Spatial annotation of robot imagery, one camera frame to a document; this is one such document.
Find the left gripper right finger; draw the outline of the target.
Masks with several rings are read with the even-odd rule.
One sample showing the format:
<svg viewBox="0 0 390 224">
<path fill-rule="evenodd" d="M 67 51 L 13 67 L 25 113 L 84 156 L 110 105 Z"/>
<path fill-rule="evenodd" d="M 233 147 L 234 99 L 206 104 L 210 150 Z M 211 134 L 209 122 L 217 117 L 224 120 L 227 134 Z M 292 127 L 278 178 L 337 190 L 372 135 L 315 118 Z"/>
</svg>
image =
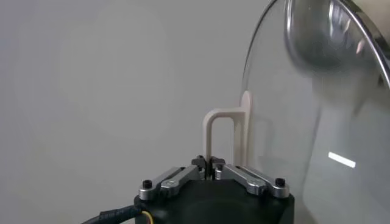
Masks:
<svg viewBox="0 0 390 224">
<path fill-rule="evenodd" d="M 215 180 L 234 180 L 249 194 L 261 196 L 265 192 L 275 198 L 288 198 L 289 186 L 284 178 L 271 178 L 250 167 L 226 164 L 222 158 L 210 158 L 211 171 Z"/>
</svg>

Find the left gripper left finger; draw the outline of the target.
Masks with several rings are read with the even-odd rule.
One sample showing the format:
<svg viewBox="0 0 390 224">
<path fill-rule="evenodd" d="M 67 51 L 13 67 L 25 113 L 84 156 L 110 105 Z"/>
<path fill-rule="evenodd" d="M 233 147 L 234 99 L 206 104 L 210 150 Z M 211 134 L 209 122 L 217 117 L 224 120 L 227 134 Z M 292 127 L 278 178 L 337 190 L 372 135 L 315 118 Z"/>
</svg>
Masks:
<svg viewBox="0 0 390 224">
<path fill-rule="evenodd" d="M 158 177 L 144 180 L 138 191 L 141 200 L 152 201 L 160 194 L 174 197 L 187 182 L 204 180 L 207 173 L 207 162 L 202 155 L 191 160 L 187 167 L 172 167 Z"/>
</svg>

